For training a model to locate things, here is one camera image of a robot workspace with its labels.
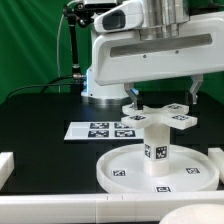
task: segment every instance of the black cable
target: black cable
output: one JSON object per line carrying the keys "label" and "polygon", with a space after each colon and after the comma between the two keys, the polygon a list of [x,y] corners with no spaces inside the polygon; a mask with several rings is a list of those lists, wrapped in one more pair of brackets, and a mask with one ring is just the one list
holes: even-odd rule
{"label": "black cable", "polygon": [[[50,81],[47,85],[51,85],[51,84],[54,84],[56,82],[59,82],[59,81],[65,80],[65,79],[71,79],[71,78],[73,79],[72,75],[58,77],[58,78],[53,79],[52,81]],[[40,91],[40,93],[44,93],[49,87],[50,86],[44,86],[43,89]]]}
{"label": "black cable", "polygon": [[14,93],[24,90],[24,89],[32,89],[32,88],[44,88],[44,87],[59,87],[59,86],[70,86],[72,83],[63,83],[63,84],[47,84],[47,85],[30,85],[30,86],[23,86],[18,89],[11,91],[5,98],[7,101]]}

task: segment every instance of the black table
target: black table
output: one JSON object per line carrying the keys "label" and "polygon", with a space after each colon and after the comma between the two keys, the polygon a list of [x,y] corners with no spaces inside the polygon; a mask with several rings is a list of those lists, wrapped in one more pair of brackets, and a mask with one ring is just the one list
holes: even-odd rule
{"label": "black table", "polygon": [[[185,103],[184,92],[144,92],[145,105]],[[224,105],[205,93],[190,107],[198,125],[171,131],[171,144],[207,154],[224,149]],[[120,106],[81,102],[70,94],[22,94],[0,106],[0,152],[14,152],[15,170],[1,195],[104,193],[96,180],[96,162],[105,152],[142,140],[64,142],[71,121],[119,121]]]}

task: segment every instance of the sticker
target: sticker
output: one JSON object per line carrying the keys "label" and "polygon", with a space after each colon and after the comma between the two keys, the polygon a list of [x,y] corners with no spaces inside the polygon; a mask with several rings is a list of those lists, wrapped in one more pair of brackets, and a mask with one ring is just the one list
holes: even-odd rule
{"label": "sticker", "polygon": [[90,123],[90,129],[109,129],[109,123]]}
{"label": "sticker", "polygon": [[156,148],[156,159],[167,158],[167,146]]}
{"label": "sticker", "polygon": [[189,117],[183,116],[183,115],[177,115],[177,116],[173,117],[173,119],[176,119],[176,120],[179,120],[179,121],[184,121],[184,120],[189,119]]}
{"label": "sticker", "polygon": [[135,137],[135,131],[134,130],[127,130],[127,131],[115,131],[115,137],[118,138],[131,138],[131,137]]}
{"label": "sticker", "polygon": [[114,128],[115,129],[125,129],[125,128],[130,128],[124,124],[121,124],[121,123],[114,123]]}
{"label": "sticker", "polygon": [[172,105],[168,106],[168,108],[177,110],[177,109],[180,109],[180,108],[182,108],[182,107],[181,107],[181,106],[178,106],[178,105],[176,105],[176,104],[172,104]]}
{"label": "sticker", "polygon": [[199,174],[199,173],[201,173],[198,168],[186,168],[186,170],[189,174]]}
{"label": "sticker", "polygon": [[169,186],[157,186],[155,189],[156,192],[172,192]]}
{"label": "sticker", "polygon": [[140,120],[146,119],[146,117],[136,115],[136,116],[130,117],[130,119],[135,121],[140,121]]}
{"label": "sticker", "polygon": [[115,177],[124,177],[124,176],[126,176],[125,170],[113,170],[112,173],[113,173],[113,176],[115,176]]}
{"label": "sticker", "polygon": [[89,131],[88,138],[108,138],[109,131]]}
{"label": "sticker", "polygon": [[151,147],[145,144],[145,155],[151,158]]}

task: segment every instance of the white plastic part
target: white plastic part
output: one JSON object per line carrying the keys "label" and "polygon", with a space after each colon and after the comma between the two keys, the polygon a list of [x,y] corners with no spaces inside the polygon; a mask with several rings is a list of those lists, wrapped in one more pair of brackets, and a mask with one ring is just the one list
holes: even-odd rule
{"label": "white plastic part", "polygon": [[160,221],[169,212],[187,205],[224,205],[224,191],[2,196],[0,199],[0,224],[144,222]]}
{"label": "white plastic part", "polygon": [[160,224],[223,224],[224,206],[200,204],[182,207],[166,215]]}
{"label": "white plastic part", "polygon": [[[179,38],[197,38],[198,35],[211,35],[211,40],[205,41],[203,46],[199,43],[199,46],[181,48],[186,42],[183,39],[182,44],[179,43],[171,50],[160,50],[160,46],[167,44],[163,39],[156,40],[156,43],[161,41],[161,44],[155,52],[150,51],[155,41],[145,42],[148,44],[147,52],[141,45],[136,47],[136,44],[143,43],[138,30],[101,35],[93,45],[95,81],[99,85],[110,85],[223,71],[224,12],[192,16],[189,22],[179,25],[177,38],[165,41],[172,41],[172,46],[175,46]],[[125,52],[119,48],[121,46],[126,46]]]}
{"label": "white plastic part", "polygon": [[220,172],[220,180],[224,184],[224,152],[220,148],[209,148],[208,157],[214,162]]}
{"label": "white plastic part", "polygon": [[[125,26],[124,28],[105,30],[103,26],[103,19],[107,15],[121,10],[125,15]],[[94,27],[98,33],[116,32],[123,30],[130,30],[135,28],[140,28],[143,24],[143,11],[142,4],[138,0],[126,1],[122,5],[109,10],[108,12],[97,17],[94,21]]]}
{"label": "white plastic part", "polygon": [[[144,144],[123,146],[104,154],[97,162],[97,179],[109,193],[189,192],[216,190],[219,171],[202,153],[170,145],[169,174],[151,177],[144,172]],[[151,167],[158,172],[163,159]]]}
{"label": "white plastic part", "polygon": [[197,118],[187,116],[188,106],[170,104],[153,109],[147,106],[137,114],[131,105],[124,106],[128,117],[122,124],[132,128],[144,128],[144,173],[158,177],[169,173],[170,127],[186,129],[197,124]]}
{"label": "white plastic part", "polygon": [[2,152],[0,154],[0,189],[14,170],[14,159],[12,152]]}

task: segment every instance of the white block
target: white block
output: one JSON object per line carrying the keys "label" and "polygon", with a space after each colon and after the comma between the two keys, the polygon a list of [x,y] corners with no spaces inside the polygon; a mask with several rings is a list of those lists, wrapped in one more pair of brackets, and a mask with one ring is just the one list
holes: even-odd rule
{"label": "white block", "polygon": [[224,184],[224,152],[220,148],[209,148],[208,157],[217,166],[220,172],[220,180]]}
{"label": "white block", "polygon": [[0,189],[14,170],[14,159],[12,152],[0,154]]}

